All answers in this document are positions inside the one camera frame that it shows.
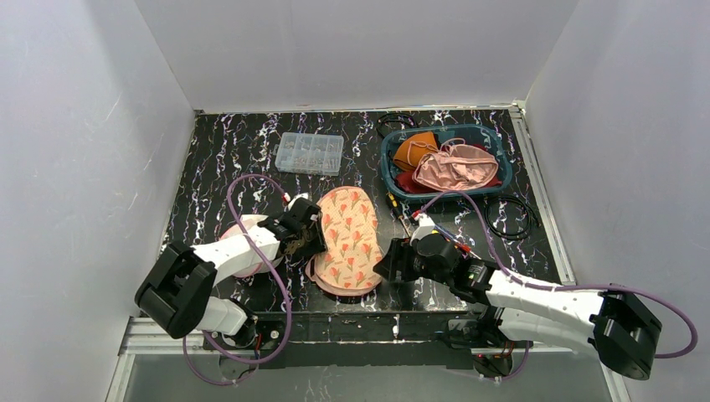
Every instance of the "screwdriver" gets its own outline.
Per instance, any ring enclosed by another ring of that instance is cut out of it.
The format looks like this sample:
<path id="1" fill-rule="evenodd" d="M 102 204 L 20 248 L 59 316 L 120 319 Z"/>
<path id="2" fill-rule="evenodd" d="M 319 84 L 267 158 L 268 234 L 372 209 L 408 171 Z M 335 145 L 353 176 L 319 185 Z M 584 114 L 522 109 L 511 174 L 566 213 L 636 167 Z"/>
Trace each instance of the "screwdriver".
<path id="1" fill-rule="evenodd" d="M 404 231 L 407 233 L 407 236 L 411 236 L 412 232 L 409 230 L 409 224 L 407 224 L 408 221 L 404 220 L 404 214 L 399 211 L 399 204 L 397 204 L 397 200 L 394 199 L 394 196 L 392 193 L 387 193 L 387 204 L 389 205 L 389 208 L 392 209 L 392 213 L 394 214 L 397 219 L 399 219 L 399 222 L 402 223 L 402 226 L 404 227 Z"/>

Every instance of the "black marble table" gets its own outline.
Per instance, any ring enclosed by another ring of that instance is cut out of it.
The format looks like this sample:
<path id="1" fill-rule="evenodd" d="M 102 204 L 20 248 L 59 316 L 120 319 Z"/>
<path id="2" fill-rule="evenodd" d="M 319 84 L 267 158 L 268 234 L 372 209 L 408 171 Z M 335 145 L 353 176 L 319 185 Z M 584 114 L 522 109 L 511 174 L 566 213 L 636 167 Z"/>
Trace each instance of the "black marble table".
<path id="1" fill-rule="evenodd" d="M 292 194 L 308 192 L 318 200 L 339 186 L 357 186 L 370 196 L 379 219 L 378 242 L 386 251 L 392 237 L 404 237 L 399 221 L 389 212 L 380 179 L 381 139 L 375 121 L 382 111 L 252 113 L 201 115 L 196 119 L 183 175 L 172 207 L 165 242 L 181 240 L 188 245 L 213 242 L 234 224 L 226 203 L 227 187 L 242 173 L 262 173 L 281 183 Z M 420 126 L 476 123 L 488 126 L 501 137 L 515 177 L 504 193 L 524 198 L 536 210 L 527 171 L 518 149 L 508 110 L 411 111 Z M 279 173 L 275 146 L 284 132 L 338 134 L 345 138 L 340 176 Z M 234 202 L 244 214 L 271 214 L 282 210 L 280 197 L 265 183 L 251 181 L 237 186 Z M 478 199 L 482 207 L 486 199 Z M 481 223 L 465 201 L 435 205 L 429 210 L 435 222 L 458 235 L 481 258 L 492 260 Z M 497 210 L 499 227 L 513 231 L 522 214 L 513 205 Z M 559 283 L 558 271 L 545 235 L 536 228 L 522 241 L 495 238 L 502 259 L 515 271 Z M 307 278 L 302 261 L 287 261 L 279 267 L 293 300 L 294 312 L 396 313 L 465 312 L 466 303 L 452 296 L 445 286 L 428 281 L 394 285 L 384 281 L 372 293 L 347 302 L 324 294 Z M 284 311 L 281 294 L 273 278 L 260 274 L 246 280 L 222 282 L 217 293 L 234 297 L 255 312 Z"/>

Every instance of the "clear plastic organizer box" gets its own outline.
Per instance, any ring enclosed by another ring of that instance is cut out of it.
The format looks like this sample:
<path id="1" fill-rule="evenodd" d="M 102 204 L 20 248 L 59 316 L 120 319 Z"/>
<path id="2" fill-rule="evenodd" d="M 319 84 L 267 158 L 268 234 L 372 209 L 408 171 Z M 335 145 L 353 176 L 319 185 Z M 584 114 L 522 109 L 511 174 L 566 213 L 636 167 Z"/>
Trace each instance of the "clear plastic organizer box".
<path id="1" fill-rule="evenodd" d="M 342 158 L 341 136 L 285 132 L 276 151 L 280 172 L 337 176 Z"/>

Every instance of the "teal plastic bin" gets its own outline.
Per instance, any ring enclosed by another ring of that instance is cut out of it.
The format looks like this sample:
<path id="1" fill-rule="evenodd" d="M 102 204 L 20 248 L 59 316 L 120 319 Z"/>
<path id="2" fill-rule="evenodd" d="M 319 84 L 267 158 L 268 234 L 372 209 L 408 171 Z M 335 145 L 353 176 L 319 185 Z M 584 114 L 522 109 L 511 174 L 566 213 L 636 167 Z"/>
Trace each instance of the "teal plastic bin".
<path id="1" fill-rule="evenodd" d="M 399 146 L 407 138 L 419 134 L 421 132 L 432 131 L 435 137 L 442 143 L 451 138 L 463 138 L 466 144 L 469 145 L 482 145 L 488 153 L 493 155 L 498 161 L 498 179 L 501 181 L 499 187 L 493 188 L 477 188 L 475 190 L 469 190 L 466 193 L 473 197 L 480 197 L 484 195 L 493 195 L 500 193 L 512 180 L 512 167 L 510 162 L 507 160 L 505 150 L 503 149 L 503 144 L 498 134 L 488 127 L 479 126 L 477 124 L 458 124 L 454 126 L 432 126 L 423 128 L 410 128 L 407 130 L 394 131 L 384 138 L 382 141 L 382 155 L 380 159 L 380 169 L 382 170 L 382 176 L 384 179 L 384 184 L 395 197 L 407 201 L 412 204 L 423 204 L 436 197 L 439 193 L 425 193 L 425 194 L 410 194 L 405 193 L 394 182 L 394 178 L 402 172 L 402 169 L 397 167 L 392 162 L 392 156 L 397 152 Z M 459 194 L 446 194 L 442 198 L 460 198 Z"/>

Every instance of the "plastic compartment box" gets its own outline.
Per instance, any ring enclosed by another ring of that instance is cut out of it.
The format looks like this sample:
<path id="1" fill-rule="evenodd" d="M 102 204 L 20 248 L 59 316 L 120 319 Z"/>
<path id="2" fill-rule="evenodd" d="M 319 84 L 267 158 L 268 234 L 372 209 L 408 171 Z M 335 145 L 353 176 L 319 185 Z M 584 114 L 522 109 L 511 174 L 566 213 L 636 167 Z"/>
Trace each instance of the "plastic compartment box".
<path id="1" fill-rule="evenodd" d="M 466 140 L 467 144 L 482 145 L 488 153 L 493 155 L 498 161 L 498 179 L 501 180 L 502 184 L 499 187 L 491 188 L 477 188 L 475 190 L 466 191 L 466 194 L 471 197 L 480 197 L 483 195 L 493 195 L 495 193 L 500 193 L 508 184 L 510 184 L 512 179 L 512 167 L 510 162 L 507 160 L 505 150 L 503 149 L 503 144 L 498 134 L 488 127 L 478 126 L 477 124 L 460 124 L 453 126 L 432 126 L 432 127 L 422 127 L 422 128 L 410 128 L 408 130 L 394 131 L 384 138 L 382 141 L 382 155 L 380 159 L 380 168 L 382 169 L 382 175 L 384 179 L 385 187 L 389 190 L 395 197 L 411 202 L 413 204 L 423 204 L 439 193 L 425 193 L 425 194 L 410 194 L 405 193 L 397 184 L 394 183 L 394 178 L 402 172 L 397 165 L 392 162 L 392 155 L 397 152 L 399 144 L 404 142 L 407 138 L 413 136 L 414 134 L 419 134 L 421 132 L 432 131 L 436 137 L 440 140 L 449 139 L 452 137 L 463 138 Z M 442 198 L 459 198 L 459 194 L 446 194 Z"/>
<path id="2" fill-rule="evenodd" d="M 341 136 L 285 132 L 276 151 L 280 172 L 337 176 L 342 158 Z"/>

